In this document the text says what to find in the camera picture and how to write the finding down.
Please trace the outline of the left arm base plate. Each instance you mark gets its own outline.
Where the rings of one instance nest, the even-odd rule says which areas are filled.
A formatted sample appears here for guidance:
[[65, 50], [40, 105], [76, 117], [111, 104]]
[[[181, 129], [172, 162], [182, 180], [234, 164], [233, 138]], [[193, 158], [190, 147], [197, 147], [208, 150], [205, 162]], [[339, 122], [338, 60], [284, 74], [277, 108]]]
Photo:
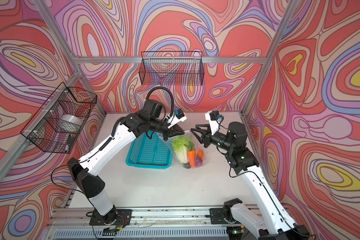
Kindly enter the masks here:
[[111, 210], [105, 216], [102, 216], [96, 209], [92, 212], [91, 226], [119, 226], [125, 227], [130, 224], [132, 217], [131, 209]]

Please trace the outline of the clear zip top bag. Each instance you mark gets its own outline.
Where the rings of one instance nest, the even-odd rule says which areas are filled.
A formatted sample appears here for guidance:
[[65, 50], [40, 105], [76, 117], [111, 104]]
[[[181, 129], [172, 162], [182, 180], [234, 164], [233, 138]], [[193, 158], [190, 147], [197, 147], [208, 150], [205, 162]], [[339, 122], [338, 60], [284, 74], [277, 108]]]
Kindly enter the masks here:
[[190, 131], [185, 131], [184, 135], [175, 136], [164, 141], [173, 155], [185, 169], [199, 168], [204, 163], [205, 154], [201, 149], [200, 143]]

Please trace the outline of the purple onion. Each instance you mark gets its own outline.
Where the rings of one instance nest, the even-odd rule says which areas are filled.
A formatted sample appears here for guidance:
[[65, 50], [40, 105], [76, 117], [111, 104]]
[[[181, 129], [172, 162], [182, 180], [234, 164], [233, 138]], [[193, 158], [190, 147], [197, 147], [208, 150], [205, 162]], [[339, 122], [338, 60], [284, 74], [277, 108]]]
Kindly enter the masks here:
[[195, 167], [198, 168], [198, 167], [202, 166], [202, 164], [203, 164], [203, 159], [200, 158], [199, 156], [197, 156], [195, 158]]

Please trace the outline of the orange carrot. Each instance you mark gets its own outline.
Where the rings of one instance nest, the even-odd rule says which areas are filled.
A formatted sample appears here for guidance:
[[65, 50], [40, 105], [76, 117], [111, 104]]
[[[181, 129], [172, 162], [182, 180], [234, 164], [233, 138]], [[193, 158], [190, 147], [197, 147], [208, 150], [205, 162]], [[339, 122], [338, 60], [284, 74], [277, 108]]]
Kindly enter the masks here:
[[189, 164], [190, 164], [191, 168], [193, 169], [195, 167], [196, 150], [195, 149], [188, 150], [187, 157], [189, 160]]

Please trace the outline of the green lettuce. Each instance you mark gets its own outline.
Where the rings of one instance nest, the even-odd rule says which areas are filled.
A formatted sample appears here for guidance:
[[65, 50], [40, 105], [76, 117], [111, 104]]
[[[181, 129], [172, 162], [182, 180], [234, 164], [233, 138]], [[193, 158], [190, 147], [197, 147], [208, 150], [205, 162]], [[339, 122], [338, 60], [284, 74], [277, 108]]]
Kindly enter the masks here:
[[195, 144], [193, 143], [191, 137], [186, 135], [177, 136], [172, 141], [173, 150], [182, 164], [189, 162], [187, 157], [187, 151], [193, 150]]

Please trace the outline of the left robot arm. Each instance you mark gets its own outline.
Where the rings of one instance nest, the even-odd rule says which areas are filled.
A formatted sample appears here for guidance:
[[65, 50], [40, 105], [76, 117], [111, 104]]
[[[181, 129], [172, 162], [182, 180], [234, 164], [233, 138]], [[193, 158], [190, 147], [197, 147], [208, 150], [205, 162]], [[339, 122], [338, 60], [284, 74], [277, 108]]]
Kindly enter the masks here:
[[75, 184], [106, 222], [116, 218], [117, 210], [106, 193], [105, 182], [99, 176], [103, 167], [141, 135], [156, 132], [167, 140], [185, 133], [178, 125], [187, 119], [184, 111], [173, 110], [169, 116], [159, 120], [162, 107], [158, 101], [147, 100], [142, 110], [119, 118], [110, 135], [93, 150], [79, 159], [68, 161]]

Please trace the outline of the orange pumpkin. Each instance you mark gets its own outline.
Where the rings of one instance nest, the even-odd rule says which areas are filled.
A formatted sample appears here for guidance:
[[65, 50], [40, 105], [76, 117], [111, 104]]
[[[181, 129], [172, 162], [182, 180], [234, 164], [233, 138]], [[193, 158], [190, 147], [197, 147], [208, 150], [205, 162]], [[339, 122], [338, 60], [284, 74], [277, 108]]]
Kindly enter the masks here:
[[203, 150], [199, 149], [199, 150], [197, 151], [197, 156], [198, 156], [199, 158], [203, 159], [204, 156], [205, 156]]

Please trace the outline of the teal plastic basket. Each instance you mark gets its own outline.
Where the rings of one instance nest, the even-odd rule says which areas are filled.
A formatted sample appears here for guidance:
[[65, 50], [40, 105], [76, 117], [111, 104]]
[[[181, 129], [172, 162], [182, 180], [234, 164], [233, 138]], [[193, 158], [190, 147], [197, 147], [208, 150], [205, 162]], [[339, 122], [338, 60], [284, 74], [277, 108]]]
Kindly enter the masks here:
[[130, 167], [147, 169], [167, 169], [172, 163], [172, 153], [160, 134], [148, 133], [135, 139], [130, 146], [126, 164]]

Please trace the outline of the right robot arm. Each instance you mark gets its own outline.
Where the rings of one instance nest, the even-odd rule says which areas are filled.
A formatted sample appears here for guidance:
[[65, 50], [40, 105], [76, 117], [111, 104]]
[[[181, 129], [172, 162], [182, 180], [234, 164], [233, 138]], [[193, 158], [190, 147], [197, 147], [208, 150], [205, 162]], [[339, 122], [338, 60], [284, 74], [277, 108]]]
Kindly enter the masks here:
[[223, 150], [235, 178], [247, 186], [262, 216], [251, 212], [239, 199], [225, 202], [225, 220], [238, 222], [258, 240], [308, 240], [312, 236], [282, 206], [263, 174], [260, 163], [247, 148], [248, 133], [244, 124], [231, 122], [227, 133], [208, 124], [196, 125], [191, 133], [205, 148], [214, 145]]

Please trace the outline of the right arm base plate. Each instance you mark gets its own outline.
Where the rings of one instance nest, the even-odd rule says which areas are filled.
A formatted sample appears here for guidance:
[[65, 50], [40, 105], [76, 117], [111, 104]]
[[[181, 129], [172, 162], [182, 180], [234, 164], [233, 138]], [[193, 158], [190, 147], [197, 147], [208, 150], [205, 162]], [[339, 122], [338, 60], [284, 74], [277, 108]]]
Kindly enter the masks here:
[[213, 225], [234, 225], [240, 223], [233, 218], [231, 208], [226, 206], [221, 208], [210, 208], [209, 214], [205, 215], [205, 217], [209, 218]]

